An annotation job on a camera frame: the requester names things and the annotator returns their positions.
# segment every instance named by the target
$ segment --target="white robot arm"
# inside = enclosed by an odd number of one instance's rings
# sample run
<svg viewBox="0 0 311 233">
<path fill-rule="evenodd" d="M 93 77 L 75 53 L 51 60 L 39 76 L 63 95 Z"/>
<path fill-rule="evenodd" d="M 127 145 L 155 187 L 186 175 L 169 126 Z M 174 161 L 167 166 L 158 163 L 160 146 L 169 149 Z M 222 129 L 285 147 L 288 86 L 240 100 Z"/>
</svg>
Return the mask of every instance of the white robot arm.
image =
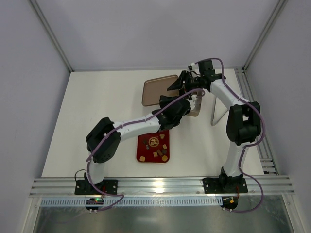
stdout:
<svg viewBox="0 0 311 233">
<path fill-rule="evenodd" d="M 180 95 L 183 94 L 184 96 L 184 93 L 198 90 L 198 88 L 207 89 L 219 98 L 229 110 L 226 132 L 230 140 L 230 147 L 227 160 L 221 169 L 217 182 L 220 186 L 220 193 L 235 193 L 236 187 L 243 182 L 243 175 L 239 168 L 243 166 L 247 153 L 247 149 L 244 148 L 260 135 L 260 119 L 253 109 L 245 104 L 245 102 L 249 102 L 248 100 L 241 96 L 237 97 L 228 90 L 221 74 L 215 74 L 211 61 L 202 61 L 198 65 L 200 74 L 193 77 L 194 71 L 192 66 L 189 66 L 189 70 L 182 71 L 179 78 L 168 90 L 177 89 Z M 89 157 L 88 160 L 90 162 L 88 178 L 91 178 L 94 184 L 103 180 L 104 163 L 112 158 L 120 142 L 131 137 L 169 130 L 177 126 L 181 118 L 191 110 L 191 95 L 185 95 L 179 101 L 176 101 L 176 98 L 161 96 L 159 100 L 161 110 L 154 110 L 151 114 L 139 119 L 112 122 L 108 117 L 103 118 L 86 137 L 87 149 L 92 152 L 92 158 Z M 249 104 L 260 112 L 260 106 L 257 102 Z M 158 111 L 161 111 L 161 114 L 153 117 Z M 240 161 L 243 149 L 245 153 L 242 161 Z"/>
</svg>

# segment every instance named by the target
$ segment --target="white wall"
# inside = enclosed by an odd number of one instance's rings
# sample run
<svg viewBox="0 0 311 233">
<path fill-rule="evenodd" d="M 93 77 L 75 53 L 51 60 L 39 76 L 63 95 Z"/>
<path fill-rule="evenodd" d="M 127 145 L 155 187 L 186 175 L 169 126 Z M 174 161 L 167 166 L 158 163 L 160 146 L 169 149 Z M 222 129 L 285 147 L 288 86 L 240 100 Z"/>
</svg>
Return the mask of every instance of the white wall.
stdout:
<svg viewBox="0 0 311 233">
<path fill-rule="evenodd" d="M 248 70 L 274 156 L 311 219 L 311 1 L 288 1 Z"/>
<path fill-rule="evenodd" d="M 38 0 L 75 70 L 242 66 L 277 0 Z"/>
<path fill-rule="evenodd" d="M 0 229 L 14 233 L 39 177 L 69 72 L 26 0 L 0 2 Z"/>
</svg>

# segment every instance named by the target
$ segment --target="small red tray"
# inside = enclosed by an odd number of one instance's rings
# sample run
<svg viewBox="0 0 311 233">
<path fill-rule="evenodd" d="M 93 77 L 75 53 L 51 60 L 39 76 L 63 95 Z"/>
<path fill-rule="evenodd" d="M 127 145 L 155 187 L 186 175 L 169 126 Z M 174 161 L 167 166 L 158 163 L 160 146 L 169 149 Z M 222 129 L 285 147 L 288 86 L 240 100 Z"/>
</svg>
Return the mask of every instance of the small red tray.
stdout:
<svg viewBox="0 0 311 233">
<path fill-rule="evenodd" d="M 141 163 L 166 163 L 170 159 L 170 133 L 148 133 L 138 136 L 136 159 Z"/>
</svg>

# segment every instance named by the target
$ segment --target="snack piece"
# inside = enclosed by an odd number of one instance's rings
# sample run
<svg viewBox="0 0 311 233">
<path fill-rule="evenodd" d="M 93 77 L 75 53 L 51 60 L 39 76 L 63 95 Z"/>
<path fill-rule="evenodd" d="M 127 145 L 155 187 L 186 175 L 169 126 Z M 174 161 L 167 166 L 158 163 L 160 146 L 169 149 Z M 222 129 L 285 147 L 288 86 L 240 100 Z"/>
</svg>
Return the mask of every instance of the snack piece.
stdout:
<svg viewBox="0 0 311 233">
<path fill-rule="evenodd" d="M 168 157 L 167 157 L 166 155 L 164 155 L 164 156 L 162 157 L 162 161 L 163 161 L 163 162 L 166 162 L 167 159 L 168 159 Z"/>
<path fill-rule="evenodd" d="M 160 156 L 163 155 L 162 152 L 161 152 L 160 150 L 157 150 L 157 153 L 158 153 Z"/>
</svg>

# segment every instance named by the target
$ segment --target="white table surface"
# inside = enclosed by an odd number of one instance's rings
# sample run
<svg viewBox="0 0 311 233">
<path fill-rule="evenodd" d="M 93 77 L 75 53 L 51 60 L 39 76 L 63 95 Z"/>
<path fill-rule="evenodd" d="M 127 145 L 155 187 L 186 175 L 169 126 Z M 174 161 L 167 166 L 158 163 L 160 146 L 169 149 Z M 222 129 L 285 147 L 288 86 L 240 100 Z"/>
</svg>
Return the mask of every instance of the white table surface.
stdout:
<svg viewBox="0 0 311 233">
<path fill-rule="evenodd" d="M 86 136 L 104 117 L 112 121 L 135 119 L 159 106 L 143 107 L 141 97 L 145 80 L 180 74 L 180 70 L 73 72 L 70 75 L 45 162 L 42 177 L 73 177 L 86 168 Z M 227 82 L 237 92 L 239 85 L 233 69 L 226 69 Z M 106 162 L 106 177 L 217 176 L 224 165 L 229 139 L 225 126 L 228 113 L 214 127 L 210 125 L 213 95 L 202 99 L 198 117 L 184 116 L 170 131 L 170 160 L 165 164 L 136 160 L 137 138 L 119 144 Z M 218 100 L 215 118 L 225 111 Z M 257 148 L 250 148 L 243 167 L 251 175 L 263 175 Z"/>
</svg>

